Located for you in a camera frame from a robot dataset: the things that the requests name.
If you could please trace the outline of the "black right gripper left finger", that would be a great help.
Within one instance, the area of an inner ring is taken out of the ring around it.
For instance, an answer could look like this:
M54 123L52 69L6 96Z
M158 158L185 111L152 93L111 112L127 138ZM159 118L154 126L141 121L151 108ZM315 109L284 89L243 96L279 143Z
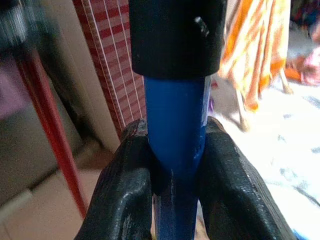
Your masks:
M151 163L147 122L124 129L112 161L101 171L77 240L150 240Z

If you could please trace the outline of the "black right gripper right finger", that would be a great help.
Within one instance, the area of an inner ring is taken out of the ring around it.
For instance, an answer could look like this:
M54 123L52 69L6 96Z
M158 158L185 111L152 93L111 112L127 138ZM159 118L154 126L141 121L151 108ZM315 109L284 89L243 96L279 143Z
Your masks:
M197 182L209 239L296 239L261 175L211 116Z

